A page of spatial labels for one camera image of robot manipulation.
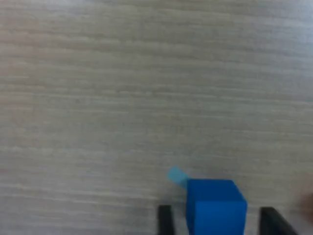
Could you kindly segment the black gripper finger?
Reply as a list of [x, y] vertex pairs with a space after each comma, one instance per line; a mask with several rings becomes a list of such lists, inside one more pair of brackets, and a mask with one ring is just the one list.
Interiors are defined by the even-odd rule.
[[158, 235], [175, 235], [175, 225], [170, 205], [158, 206]]
[[261, 207], [259, 235], [298, 235], [298, 233], [275, 208]]

